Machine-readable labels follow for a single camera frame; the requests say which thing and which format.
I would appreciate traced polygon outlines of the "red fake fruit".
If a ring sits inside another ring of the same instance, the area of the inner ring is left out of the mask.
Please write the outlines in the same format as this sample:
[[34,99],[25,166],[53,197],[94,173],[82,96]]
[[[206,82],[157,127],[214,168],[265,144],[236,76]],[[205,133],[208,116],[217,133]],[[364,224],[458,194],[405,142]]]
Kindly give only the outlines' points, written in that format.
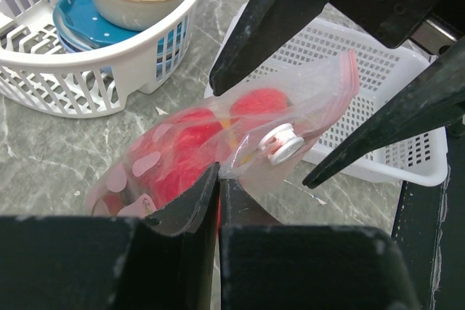
[[274,88],[255,89],[233,102],[191,107],[140,136],[110,170],[92,212],[146,216],[190,188],[215,162],[226,160],[246,133],[290,106]]

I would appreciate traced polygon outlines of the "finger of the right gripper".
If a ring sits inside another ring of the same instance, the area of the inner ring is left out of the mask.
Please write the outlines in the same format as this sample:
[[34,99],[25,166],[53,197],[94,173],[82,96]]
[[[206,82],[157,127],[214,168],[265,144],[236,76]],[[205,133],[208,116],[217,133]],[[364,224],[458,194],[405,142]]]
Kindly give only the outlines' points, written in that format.
[[440,55],[355,129],[302,181],[314,189],[368,152],[446,126],[464,115],[464,39]]
[[241,82],[314,20],[330,0],[249,0],[209,75],[213,95]]

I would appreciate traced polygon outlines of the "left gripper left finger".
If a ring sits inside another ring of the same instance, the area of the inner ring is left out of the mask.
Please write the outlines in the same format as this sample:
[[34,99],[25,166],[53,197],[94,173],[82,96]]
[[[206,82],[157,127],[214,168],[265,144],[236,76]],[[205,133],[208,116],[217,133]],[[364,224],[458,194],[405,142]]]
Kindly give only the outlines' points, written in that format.
[[219,165],[155,213],[1,218],[3,309],[208,309]]

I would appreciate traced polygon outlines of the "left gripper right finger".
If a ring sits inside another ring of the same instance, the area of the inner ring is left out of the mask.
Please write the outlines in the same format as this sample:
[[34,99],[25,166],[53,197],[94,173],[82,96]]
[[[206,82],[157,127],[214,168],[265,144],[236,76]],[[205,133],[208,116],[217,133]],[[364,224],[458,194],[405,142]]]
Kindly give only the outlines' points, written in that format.
[[220,182],[223,309],[418,309],[402,253],[367,226],[285,225]]

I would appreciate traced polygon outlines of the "clear zip top bag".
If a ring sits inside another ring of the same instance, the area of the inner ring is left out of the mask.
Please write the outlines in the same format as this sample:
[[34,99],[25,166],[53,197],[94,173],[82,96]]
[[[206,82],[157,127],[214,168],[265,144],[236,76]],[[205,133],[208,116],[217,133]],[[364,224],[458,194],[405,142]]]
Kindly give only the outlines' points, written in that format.
[[140,135],[88,191],[86,206],[94,216],[144,218],[213,163],[220,178],[267,191],[343,116],[359,88],[354,50],[241,82]]

